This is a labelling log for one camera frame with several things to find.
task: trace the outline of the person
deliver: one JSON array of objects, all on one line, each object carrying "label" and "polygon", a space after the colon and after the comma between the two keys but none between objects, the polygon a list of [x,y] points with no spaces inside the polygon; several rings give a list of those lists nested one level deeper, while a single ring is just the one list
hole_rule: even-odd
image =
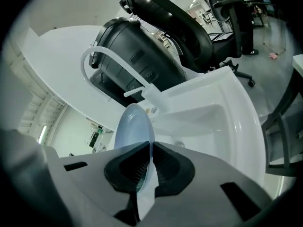
[{"label": "person", "polygon": [[240,30],[248,34],[247,40],[242,41],[243,55],[257,55],[259,51],[254,49],[254,33],[252,16],[248,6],[244,3],[237,3],[234,5],[237,14]]}]

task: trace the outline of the office chair wheel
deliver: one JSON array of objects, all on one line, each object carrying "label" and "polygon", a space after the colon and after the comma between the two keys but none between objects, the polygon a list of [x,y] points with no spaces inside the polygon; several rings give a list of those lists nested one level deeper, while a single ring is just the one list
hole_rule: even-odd
[{"label": "office chair wheel", "polygon": [[250,86],[250,87],[254,87],[255,84],[256,83],[253,79],[249,80],[249,82],[248,82],[248,86]]}]

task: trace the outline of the clear plastic tube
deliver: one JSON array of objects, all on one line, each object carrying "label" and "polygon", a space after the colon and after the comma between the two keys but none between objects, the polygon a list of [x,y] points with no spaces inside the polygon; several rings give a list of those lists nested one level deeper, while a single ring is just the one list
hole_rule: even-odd
[{"label": "clear plastic tube", "polygon": [[118,64],[120,64],[125,70],[127,70],[131,75],[133,75],[143,86],[148,87],[149,83],[138,73],[136,72],[129,64],[127,64],[120,56],[118,56],[115,52],[111,51],[108,48],[102,47],[102,46],[95,46],[87,49],[83,55],[81,56],[80,60],[80,69],[82,72],[82,75],[84,77],[84,80],[92,87],[94,90],[98,91],[98,93],[102,94],[102,96],[105,98],[107,102],[110,101],[111,97],[102,92],[100,89],[98,89],[94,84],[91,83],[88,76],[86,75],[85,69],[84,69],[84,61],[86,59],[86,56],[88,54],[91,54],[92,52],[100,52],[104,53],[105,55],[108,55],[110,58],[112,58],[114,61],[116,61]]}]

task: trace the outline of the white tabletop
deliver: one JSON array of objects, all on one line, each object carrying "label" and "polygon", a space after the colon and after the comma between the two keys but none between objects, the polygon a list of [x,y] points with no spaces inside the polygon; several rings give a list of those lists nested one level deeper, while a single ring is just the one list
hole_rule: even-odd
[{"label": "white tabletop", "polygon": [[293,57],[293,67],[300,73],[301,77],[303,77],[303,54]]}]

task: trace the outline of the black pants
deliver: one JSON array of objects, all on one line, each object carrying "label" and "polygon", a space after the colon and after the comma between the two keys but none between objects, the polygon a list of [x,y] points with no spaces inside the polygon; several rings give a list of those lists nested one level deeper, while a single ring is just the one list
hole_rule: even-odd
[{"label": "black pants", "polygon": [[250,53],[254,47],[254,32],[253,25],[251,23],[251,12],[249,8],[243,3],[239,3],[234,7],[237,14],[240,31],[246,32],[247,34],[246,40],[242,40],[242,52]]}]

